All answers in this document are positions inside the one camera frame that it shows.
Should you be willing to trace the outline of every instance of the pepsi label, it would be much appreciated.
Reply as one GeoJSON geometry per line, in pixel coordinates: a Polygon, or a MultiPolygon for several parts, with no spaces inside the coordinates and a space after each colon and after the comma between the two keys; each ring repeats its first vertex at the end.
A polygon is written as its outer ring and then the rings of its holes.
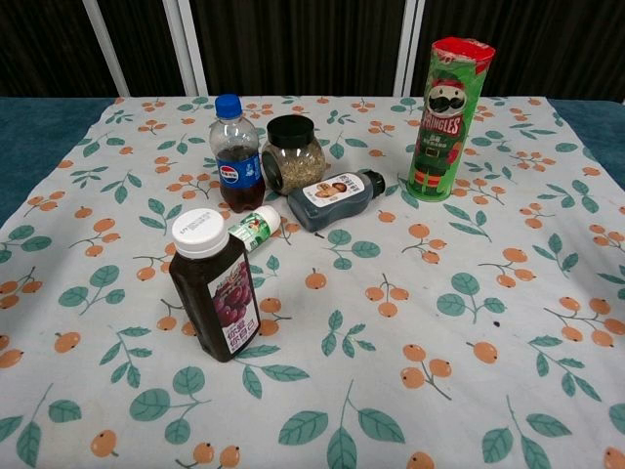
{"type": "Polygon", "coordinates": [[[217,160],[221,183],[230,189],[247,189],[263,177],[258,153],[242,161],[217,160]]]}

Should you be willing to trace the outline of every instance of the pringles can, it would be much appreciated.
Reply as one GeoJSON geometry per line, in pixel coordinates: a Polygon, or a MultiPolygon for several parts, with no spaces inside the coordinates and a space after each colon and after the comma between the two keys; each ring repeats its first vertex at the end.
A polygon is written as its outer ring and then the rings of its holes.
{"type": "Polygon", "coordinates": [[[475,39],[445,37],[432,45],[424,109],[408,191],[429,201],[451,194],[481,86],[495,50],[475,39]]]}

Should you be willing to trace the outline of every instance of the bottle label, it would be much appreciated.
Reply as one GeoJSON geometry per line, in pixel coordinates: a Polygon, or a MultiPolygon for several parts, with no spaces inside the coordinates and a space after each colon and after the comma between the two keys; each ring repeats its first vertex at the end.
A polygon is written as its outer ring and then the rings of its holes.
{"type": "Polygon", "coordinates": [[[325,207],[364,191],[358,176],[343,173],[303,189],[304,195],[317,207],[325,207]]]}
{"type": "Polygon", "coordinates": [[[231,227],[229,232],[245,243],[247,252],[252,252],[271,236],[270,226],[256,212],[250,213],[238,225],[231,227]]]}
{"type": "Polygon", "coordinates": [[[242,161],[222,161],[217,159],[222,184],[230,189],[247,189],[263,177],[258,153],[242,161]]]}
{"type": "Polygon", "coordinates": [[[249,271],[243,254],[229,271],[208,283],[213,307],[230,353],[240,349],[259,327],[249,271]]]}

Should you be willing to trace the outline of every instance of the sauce bottle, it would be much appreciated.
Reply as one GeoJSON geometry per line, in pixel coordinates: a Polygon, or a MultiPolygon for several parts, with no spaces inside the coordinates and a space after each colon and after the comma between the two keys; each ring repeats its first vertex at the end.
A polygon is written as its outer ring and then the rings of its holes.
{"type": "Polygon", "coordinates": [[[265,197],[256,128],[243,117],[236,95],[221,95],[215,109],[218,120],[211,125],[209,143],[217,159],[222,197],[236,213],[254,210],[265,197]]]}
{"type": "Polygon", "coordinates": [[[245,244],[215,210],[189,210],[172,227],[169,273],[205,352],[227,362],[258,332],[260,318],[245,244]]]}
{"type": "Polygon", "coordinates": [[[342,173],[330,179],[295,189],[288,204],[309,232],[321,230],[341,218],[360,213],[385,189],[384,178],[375,171],[342,173]]]}

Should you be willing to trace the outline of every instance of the red can lid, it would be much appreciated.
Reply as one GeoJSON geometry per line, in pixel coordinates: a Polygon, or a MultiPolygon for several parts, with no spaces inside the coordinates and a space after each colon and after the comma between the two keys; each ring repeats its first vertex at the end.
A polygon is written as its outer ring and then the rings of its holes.
{"type": "Polygon", "coordinates": [[[432,48],[444,56],[444,53],[450,53],[463,58],[475,61],[482,65],[490,64],[495,55],[495,49],[488,44],[482,44],[476,39],[465,39],[462,37],[445,37],[436,41],[432,48]]]}

